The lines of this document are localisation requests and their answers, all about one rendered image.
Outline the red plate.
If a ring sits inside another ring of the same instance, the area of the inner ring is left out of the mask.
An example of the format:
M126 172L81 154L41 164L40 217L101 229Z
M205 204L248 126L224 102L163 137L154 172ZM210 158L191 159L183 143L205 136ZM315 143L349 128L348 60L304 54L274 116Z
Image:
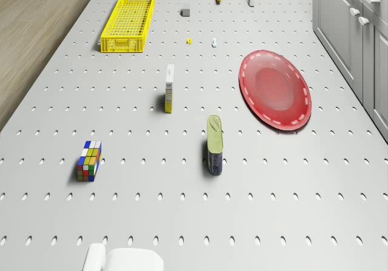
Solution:
M285 57L257 50L243 59L239 69L241 93L255 115L285 131L305 126L312 112L309 87Z

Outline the yellow basket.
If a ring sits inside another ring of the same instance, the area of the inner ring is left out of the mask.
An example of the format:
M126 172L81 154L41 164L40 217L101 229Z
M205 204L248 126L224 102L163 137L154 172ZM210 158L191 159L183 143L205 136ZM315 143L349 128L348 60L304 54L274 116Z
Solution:
M155 0L118 0L101 34L102 52L142 52Z

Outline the white cabinet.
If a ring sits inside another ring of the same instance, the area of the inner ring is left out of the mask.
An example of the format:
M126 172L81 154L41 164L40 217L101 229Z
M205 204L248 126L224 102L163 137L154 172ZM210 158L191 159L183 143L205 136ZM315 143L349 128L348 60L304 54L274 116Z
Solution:
M388 142L388 0L312 0L313 30Z

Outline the puzzle cube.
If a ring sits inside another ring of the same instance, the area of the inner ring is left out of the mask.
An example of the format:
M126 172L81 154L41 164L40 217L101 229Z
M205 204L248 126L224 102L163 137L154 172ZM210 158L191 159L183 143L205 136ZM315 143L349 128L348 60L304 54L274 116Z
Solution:
M101 161L101 141L86 141L77 163L77 181L93 182Z

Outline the flat-sided can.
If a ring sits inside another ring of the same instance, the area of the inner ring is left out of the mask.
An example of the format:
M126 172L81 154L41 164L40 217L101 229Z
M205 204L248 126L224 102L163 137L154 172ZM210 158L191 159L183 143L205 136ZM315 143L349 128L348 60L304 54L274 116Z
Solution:
M209 115L207 118L207 153L209 171L212 175L222 173L222 151L221 119L217 115Z

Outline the white and yellow box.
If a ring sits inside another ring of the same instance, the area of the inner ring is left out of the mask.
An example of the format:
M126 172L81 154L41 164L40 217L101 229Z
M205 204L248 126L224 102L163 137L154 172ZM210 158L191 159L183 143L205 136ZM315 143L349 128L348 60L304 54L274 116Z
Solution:
M173 92L174 69L175 69L174 64L167 65L165 101L164 101L164 108L166 113L172 113L172 92Z

